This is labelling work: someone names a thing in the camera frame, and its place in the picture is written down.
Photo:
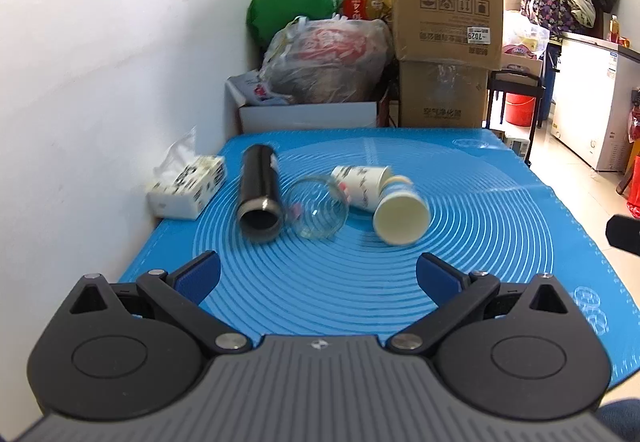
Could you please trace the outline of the blue and white paper cup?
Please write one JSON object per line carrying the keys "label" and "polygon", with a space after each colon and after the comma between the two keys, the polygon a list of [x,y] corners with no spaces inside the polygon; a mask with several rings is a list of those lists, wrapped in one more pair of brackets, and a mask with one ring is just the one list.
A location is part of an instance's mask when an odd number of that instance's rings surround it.
{"label": "blue and white paper cup", "polygon": [[384,243],[412,245],[425,235],[430,223],[430,208],[410,179],[391,176],[383,183],[373,227]]}

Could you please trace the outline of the white patterned paper cup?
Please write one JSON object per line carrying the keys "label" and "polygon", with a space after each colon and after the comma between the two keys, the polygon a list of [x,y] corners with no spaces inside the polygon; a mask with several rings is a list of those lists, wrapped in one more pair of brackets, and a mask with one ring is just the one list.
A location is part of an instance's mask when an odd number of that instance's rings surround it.
{"label": "white patterned paper cup", "polygon": [[369,212],[375,212],[382,186],[392,175],[390,166],[336,166],[331,172],[349,205]]}

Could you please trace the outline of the clear glass cup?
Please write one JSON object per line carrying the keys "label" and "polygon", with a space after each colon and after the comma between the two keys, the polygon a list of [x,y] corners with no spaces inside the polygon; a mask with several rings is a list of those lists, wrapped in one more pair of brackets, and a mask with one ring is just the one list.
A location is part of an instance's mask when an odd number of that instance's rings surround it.
{"label": "clear glass cup", "polygon": [[304,176],[284,192],[288,227],[305,240],[326,240],[346,223],[349,202],[332,176]]}

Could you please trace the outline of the blue silicone baking mat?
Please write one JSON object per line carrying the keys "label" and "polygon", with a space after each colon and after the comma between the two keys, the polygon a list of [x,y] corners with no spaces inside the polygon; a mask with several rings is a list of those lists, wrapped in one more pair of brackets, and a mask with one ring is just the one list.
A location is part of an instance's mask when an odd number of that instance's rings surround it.
{"label": "blue silicone baking mat", "polygon": [[[392,246],[372,217],[352,211],[325,240],[291,230],[256,244],[236,220],[243,153],[267,144],[283,186],[337,166],[387,166],[409,178],[431,211],[416,243]],[[204,308],[254,340],[266,335],[386,339],[434,306],[416,282],[430,252],[463,272],[510,283],[554,275],[608,351],[614,384],[639,368],[639,310],[597,244],[518,156],[486,130],[352,129],[243,134],[222,148],[227,179],[194,221],[163,221],[124,273],[173,271],[206,250],[221,279]]]}

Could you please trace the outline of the black thermos bottle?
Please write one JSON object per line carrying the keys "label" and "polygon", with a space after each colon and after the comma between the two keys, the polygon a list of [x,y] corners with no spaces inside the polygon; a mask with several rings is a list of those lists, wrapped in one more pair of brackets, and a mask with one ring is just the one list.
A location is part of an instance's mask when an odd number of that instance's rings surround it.
{"label": "black thermos bottle", "polygon": [[242,234],[255,243],[271,242],[281,231],[284,210],[278,156],[269,145],[244,150],[236,220]]}

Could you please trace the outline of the white tissue pack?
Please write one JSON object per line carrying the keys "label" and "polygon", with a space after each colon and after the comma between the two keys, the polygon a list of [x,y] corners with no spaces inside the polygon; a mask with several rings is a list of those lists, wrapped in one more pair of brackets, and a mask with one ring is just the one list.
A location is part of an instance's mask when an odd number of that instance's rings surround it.
{"label": "white tissue pack", "polygon": [[196,220],[227,180],[224,156],[195,151],[196,128],[168,148],[153,169],[146,200],[159,219]]}

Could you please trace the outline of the white chest freezer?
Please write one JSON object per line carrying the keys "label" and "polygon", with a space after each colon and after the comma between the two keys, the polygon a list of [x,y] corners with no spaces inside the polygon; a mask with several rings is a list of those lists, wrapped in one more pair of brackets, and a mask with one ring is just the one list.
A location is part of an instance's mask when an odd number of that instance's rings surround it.
{"label": "white chest freezer", "polygon": [[594,171],[624,171],[631,92],[638,87],[637,51],[568,32],[555,74],[552,136]]}

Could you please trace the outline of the red plastic bucket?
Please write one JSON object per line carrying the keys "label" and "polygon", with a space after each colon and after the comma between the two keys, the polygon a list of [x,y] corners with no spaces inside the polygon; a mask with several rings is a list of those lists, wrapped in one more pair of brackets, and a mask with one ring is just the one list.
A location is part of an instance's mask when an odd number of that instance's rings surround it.
{"label": "red plastic bucket", "polygon": [[506,109],[504,118],[508,124],[519,127],[529,127],[534,118],[536,98],[515,93],[506,94]]}

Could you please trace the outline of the white cardboard box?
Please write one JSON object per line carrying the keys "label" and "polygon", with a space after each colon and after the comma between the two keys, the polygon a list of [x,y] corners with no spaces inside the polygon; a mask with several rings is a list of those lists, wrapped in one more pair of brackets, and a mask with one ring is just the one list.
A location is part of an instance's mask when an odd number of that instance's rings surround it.
{"label": "white cardboard box", "polygon": [[243,133],[378,126],[378,106],[375,102],[250,106],[248,99],[230,79],[226,81],[226,92],[238,109],[238,121]]}

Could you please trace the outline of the lower brown cardboard box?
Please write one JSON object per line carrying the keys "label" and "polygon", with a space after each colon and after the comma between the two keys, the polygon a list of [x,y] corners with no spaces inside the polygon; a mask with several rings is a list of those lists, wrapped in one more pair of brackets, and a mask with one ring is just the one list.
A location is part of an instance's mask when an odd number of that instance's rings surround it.
{"label": "lower brown cardboard box", "polygon": [[402,128],[480,128],[485,115],[486,69],[427,62],[399,63]]}

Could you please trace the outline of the white printed pamphlet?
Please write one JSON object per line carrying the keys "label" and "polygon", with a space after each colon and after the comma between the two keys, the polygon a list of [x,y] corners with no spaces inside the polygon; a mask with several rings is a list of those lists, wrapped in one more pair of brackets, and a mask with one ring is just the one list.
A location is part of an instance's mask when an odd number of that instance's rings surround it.
{"label": "white printed pamphlet", "polygon": [[262,80],[257,70],[251,70],[228,79],[231,87],[239,92],[248,106],[285,106],[294,104],[292,95],[278,93]]}

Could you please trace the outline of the floral purple bag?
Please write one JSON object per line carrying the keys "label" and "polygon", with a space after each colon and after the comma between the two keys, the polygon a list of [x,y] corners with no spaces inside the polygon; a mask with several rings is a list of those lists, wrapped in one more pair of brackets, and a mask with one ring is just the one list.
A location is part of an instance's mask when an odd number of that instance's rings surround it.
{"label": "floral purple bag", "polygon": [[581,34],[585,30],[572,14],[568,0],[521,0],[521,14],[547,29],[552,39],[560,40],[567,32]]}

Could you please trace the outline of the clear plastic bag red contents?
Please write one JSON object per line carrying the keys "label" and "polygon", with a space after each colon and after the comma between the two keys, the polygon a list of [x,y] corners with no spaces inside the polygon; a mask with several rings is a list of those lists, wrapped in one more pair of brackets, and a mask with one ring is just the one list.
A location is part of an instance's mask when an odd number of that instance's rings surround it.
{"label": "clear plastic bag red contents", "polygon": [[363,102],[393,55],[382,20],[299,16],[272,38],[259,78],[296,104]]}

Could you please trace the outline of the black metal chair frame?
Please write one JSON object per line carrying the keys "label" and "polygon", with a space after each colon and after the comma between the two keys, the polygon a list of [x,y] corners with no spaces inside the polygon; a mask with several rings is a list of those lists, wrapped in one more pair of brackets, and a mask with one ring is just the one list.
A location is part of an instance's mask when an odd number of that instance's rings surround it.
{"label": "black metal chair frame", "polygon": [[533,113],[532,128],[535,129],[541,127],[542,120],[540,118],[540,111],[542,101],[544,100],[544,85],[542,84],[542,79],[539,76],[510,68],[493,70],[489,73],[487,90],[488,101],[484,121],[484,127],[486,129],[490,127],[492,106],[494,106],[494,99],[498,92],[509,92],[534,98],[536,103]]}

